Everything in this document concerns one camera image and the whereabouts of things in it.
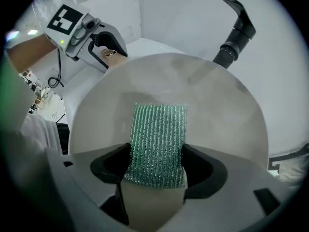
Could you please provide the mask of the beige pan with black handle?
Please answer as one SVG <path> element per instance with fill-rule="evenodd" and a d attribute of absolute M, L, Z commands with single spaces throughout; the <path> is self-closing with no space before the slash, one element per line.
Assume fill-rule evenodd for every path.
<path fill-rule="evenodd" d="M 264 215 L 255 195 L 267 178 L 268 139 L 260 106 L 228 70 L 197 57 L 163 53 L 113 67 L 85 95 L 70 130 L 70 153 L 129 141 L 134 104 L 188 105 L 186 142 L 221 161 L 227 181 L 206 199 L 182 201 L 164 232 L 236 232 Z"/>

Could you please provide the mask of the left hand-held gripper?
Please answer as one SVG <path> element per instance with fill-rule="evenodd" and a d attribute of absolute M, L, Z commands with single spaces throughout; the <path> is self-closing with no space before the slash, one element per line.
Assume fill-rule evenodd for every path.
<path fill-rule="evenodd" d="M 74 32 L 81 25 L 82 19 L 86 15 L 91 15 L 89 8 L 79 4 L 64 3 L 47 23 L 43 30 L 44 34 L 50 42 L 71 59 L 75 61 L 81 59 L 97 70 L 107 70 L 109 68 L 108 64 L 93 52 L 94 41 L 92 34 L 98 28 L 98 47 L 105 46 L 125 57 L 127 57 L 126 43 L 116 27 L 100 23 L 90 33 L 89 37 L 79 45 L 70 45 Z"/>

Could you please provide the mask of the black faucet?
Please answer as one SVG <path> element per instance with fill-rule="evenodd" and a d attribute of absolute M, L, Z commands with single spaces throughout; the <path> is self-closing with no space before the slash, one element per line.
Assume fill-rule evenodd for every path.
<path fill-rule="evenodd" d="M 237 61 L 240 53 L 250 40 L 256 34 L 246 9 L 237 0 L 223 0 L 238 15 L 233 29 L 231 30 L 226 41 L 220 46 L 219 52 L 213 59 L 213 62 L 227 69 L 233 62 Z"/>

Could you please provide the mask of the green scouring pad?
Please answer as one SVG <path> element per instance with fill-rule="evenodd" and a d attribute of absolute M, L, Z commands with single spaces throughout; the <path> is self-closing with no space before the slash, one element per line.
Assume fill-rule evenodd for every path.
<path fill-rule="evenodd" d="M 185 186 L 182 147 L 187 112 L 186 104 L 135 104 L 125 181 L 158 189 Z"/>

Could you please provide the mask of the person's left forearm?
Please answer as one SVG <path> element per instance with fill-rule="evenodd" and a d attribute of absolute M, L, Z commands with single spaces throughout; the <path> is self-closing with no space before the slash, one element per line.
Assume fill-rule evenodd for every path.
<path fill-rule="evenodd" d="M 46 35 L 41 34 L 6 49 L 6 52 L 18 73 L 22 73 L 55 49 L 56 46 L 48 40 Z"/>

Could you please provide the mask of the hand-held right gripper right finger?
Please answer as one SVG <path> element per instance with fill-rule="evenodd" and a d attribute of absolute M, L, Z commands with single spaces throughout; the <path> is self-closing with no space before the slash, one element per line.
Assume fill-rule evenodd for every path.
<path fill-rule="evenodd" d="M 248 159 L 184 145 L 182 166 L 183 206 L 159 232 L 257 231 L 287 200 L 287 185 Z"/>

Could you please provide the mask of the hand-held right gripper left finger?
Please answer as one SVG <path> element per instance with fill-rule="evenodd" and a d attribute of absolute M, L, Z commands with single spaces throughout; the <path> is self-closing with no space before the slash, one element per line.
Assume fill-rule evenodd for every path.
<path fill-rule="evenodd" d="M 128 226 L 121 181 L 130 145 L 61 156 L 46 150 L 51 179 L 73 226 Z"/>

